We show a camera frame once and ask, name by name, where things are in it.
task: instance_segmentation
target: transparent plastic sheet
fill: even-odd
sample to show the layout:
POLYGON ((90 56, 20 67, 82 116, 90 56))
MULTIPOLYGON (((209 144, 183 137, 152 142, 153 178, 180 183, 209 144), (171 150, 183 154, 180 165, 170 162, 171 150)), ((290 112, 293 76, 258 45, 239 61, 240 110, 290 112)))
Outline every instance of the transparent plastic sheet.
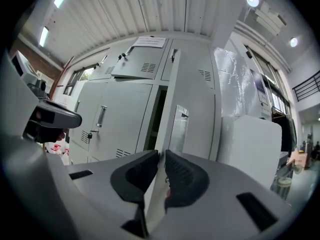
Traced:
POLYGON ((214 50, 214 57, 221 89, 221 116, 261 117, 258 92, 244 58, 222 48, 214 50))

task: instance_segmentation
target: locker vent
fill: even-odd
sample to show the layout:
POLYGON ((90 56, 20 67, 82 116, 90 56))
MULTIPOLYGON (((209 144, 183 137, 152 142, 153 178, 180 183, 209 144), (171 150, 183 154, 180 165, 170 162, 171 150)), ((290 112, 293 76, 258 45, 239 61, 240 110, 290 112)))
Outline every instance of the locker vent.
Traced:
POLYGON ((88 133, 85 132, 84 130, 82 131, 82 134, 81 134, 81 140, 85 143, 85 144, 88 144, 89 140, 88 140, 88 133))
POLYGON ((130 155, 130 153, 128 153, 128 152, 126 152, 126 151, 123 151, 123 150, 121 150, 121 149, 117 149, 115 156, 116 156, 117 158, 120 158, 120 157, 124 157, 124 156, 128 156, 128 155, 130 155))
POLYGON ((204 80, 211 82, 211 75, 209 71, 199 70, 199 72, 203 76, 204 80))
POLYGON ((106 71, 105 71, 105 73, 104 73, 104 74, 105 74, 105 75, 106 75, 106 74, 111 74, 111 73, 112 73, 112 71, 114 70, 114 68, 115 68, 114 66, 110 66, 110 67, 108 67, 108 68, 106 69, 106 71))
POLYGON ((153 73, 155 71, 155 68, 156 68, 156 64, 143 63, 141 71, 153 73))

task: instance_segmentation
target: brick wall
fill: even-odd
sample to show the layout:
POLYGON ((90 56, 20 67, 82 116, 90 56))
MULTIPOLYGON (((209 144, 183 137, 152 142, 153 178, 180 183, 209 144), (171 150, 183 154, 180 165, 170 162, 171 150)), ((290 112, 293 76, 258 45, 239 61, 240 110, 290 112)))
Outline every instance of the brick wall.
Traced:
POLYGON ((27 58, 35 72, 40 71, 53 80, 57 80, 61 71, 43 59, 35 51, 25 45, 19 38, 17 38, 9 52, 12 57, 17 51, 21 52, 27 58))

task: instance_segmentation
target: locker door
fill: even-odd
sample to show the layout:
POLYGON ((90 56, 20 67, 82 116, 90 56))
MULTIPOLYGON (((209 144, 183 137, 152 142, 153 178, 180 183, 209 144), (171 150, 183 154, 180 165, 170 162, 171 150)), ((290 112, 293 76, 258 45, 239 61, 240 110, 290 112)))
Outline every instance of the locker door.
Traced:
POLYGON ((188 54, 176 53, 155 149, 161 152, 170 148, 208 159, 214 134, 215 95, 194 68, 188 54))
POLYGON ((152 85, 110 82, 96 111, 89 152, 97 160, 114 159, 136 152, 152 85), (101 110, 104 118, 97 127, 101 110))
POLYGON ((155 79, 168 39, 162 48, 132 46, 111 73, 114 77, 155 79))
POLYGON ((90 76, 90 80, 111 78, 111 73, 117 64, 118 56, 125 53, 133 43, 134 40, 130 40, 111 46, 106 53, 107 57, 105 61, 100 66, 96 67, 90 76))
POLYGON ((209 84, 211 88, 215 88, 209 46, 206 43, 197 41, 180 39, 174 39, 172 41, 161 80, 169 81, 173 66, 172 55, 177 50, 183 51, 187 55, 188 59, 193 61, 195 65, 194 70, 202 75, 206 83, 209 84))
POLYGON ((79 94, 76 112, 82 117, 82 124, 72 129, 71 139, 86 151, 89 150, 88 134, 92 128, 96 111, 107 83, 86 82, 79 94))

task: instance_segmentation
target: staircase railing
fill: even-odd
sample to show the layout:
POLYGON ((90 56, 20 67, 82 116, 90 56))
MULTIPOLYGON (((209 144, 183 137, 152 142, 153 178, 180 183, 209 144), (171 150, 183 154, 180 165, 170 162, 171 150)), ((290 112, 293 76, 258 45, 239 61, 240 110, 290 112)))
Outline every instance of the staircase railing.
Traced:
POLYGON ((298 102, 312 94, 320 92, 320 70, 292 89, 294 90, 298 102))

